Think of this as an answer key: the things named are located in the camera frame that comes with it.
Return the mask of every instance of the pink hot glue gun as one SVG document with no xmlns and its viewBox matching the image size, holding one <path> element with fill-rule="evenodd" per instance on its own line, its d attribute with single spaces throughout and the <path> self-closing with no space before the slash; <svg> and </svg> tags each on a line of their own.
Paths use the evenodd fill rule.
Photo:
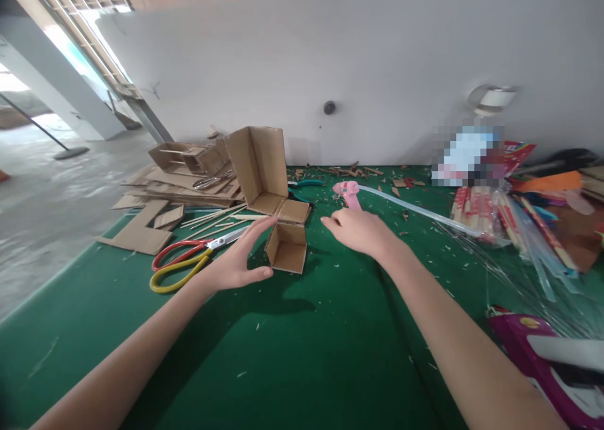
<svg viewBox="0 0 604 430">
<path fill-rule="evenodd" d="M 336 183 L 332 189 L 333 192 L 344 197 L 346 205 L 351 210 L 361 209 L 361 204 L 359 203 L 359 199 L 357 199 L 359 185 L 356 181 L 342 181 L 341 183 Z"/>
</svg>

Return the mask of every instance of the white wall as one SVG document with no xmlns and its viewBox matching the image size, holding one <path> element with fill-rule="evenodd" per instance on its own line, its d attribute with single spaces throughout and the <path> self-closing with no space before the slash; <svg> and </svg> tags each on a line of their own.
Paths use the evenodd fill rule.
<svg viewBox="0 0 604 430">
<path fill-rule="evenodd" d="M 124 126 L 27 16 L 0 16 L 0 62 L 84 140 L 106 140 Z"/>
<path fill-rule="evenodd" d="M 413 164 L 482 83 L 521 87 L 492 122 L 534 157 L 604 154 L 603 20 L 604 0 L 238 0 L 99 25 L 176 140 L 270 125 L 290 164 Z"/>
</svg>

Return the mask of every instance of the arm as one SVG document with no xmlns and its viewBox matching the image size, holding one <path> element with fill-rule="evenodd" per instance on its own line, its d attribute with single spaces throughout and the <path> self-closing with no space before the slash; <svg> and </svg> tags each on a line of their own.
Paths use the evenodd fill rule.
<svg viewBox="0 0 604 430">
<path fill-rule="evenodd" d="M 388 272 L 469 428 L 566 429 L 555 410 L 379 217 L 339 210 L 321 221 Z"/>
<path fill-rule="evenodd" d="M 248 231 L 162 306 L 143 326 L 59 400 L 32 429 L 117 429 L 191 318 L 214 293 L 272 276 L 248 271 L 258 237 L 277 218 L 255 221 Z"/>
</svg>

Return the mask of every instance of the workbench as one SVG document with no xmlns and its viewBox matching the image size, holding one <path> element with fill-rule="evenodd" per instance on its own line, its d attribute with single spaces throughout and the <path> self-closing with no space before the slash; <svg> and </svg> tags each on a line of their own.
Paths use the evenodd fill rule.
<svg viewBox="0 0 604 430">
<path fill-rule="evenodd" d="M 390 193 L 394 175 L 422 180 L 427 187 L 400 189 L 401 197 L 449 214 L 453 189 L 429 186 L 427 167 L 375 167 L 384 175 L 358 182 Z M 295 191 L 315 202 L 306 223 L 304 273 L 275 271 L 266 281 L 211 298 L 123 428 L 466 428 L 390 278 L 320 222 L 342 206 L 331 187 L 343 178 L 307 173 L 324 175 L 327 185 Z M 512 289 L 489 278 L 475 255 L 429 219 L 409 212 L 406 222 L 401 207 L 364 191 L 359 201 L 395 233 L 407 232 L 404 241 L 482 327 L 488 303 L 525 311 Z M 128 221 L 122 217 L 105 236 Z M 190 233 L 177 229 L 174 240 Z M 266 237 L 254 247 L 250 268 L 268 264 Z M 499 263 L 531 272 L 512 247 L 489 252 Z M 93 243 L 0 324 L 8 424 L 32 425 L 170 299 L 148 287 L 152 260 Z M 601 261 L 595 270 L 603 271 Z M 581 288 L 593 299 L 604 296 L 597 273 Z"/>
</svg>

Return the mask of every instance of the gray floor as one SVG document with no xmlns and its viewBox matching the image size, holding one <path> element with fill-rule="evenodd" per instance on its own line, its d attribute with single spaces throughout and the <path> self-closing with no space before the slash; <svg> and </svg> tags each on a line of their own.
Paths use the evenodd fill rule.
<svg viewBox="0 0 604 430">
<path fill-rule="evenodd" d="M 33 125 L 0 130 L 0 169 L 12 176 L 0 183 L 0 319 L 113 225 L 119 183 L 151 162 L 155 145 L 143 128 L 87 143 L 55 115 L 36 121 L 90 151 L 56 161 L 60 147 Z"/>
</svg>

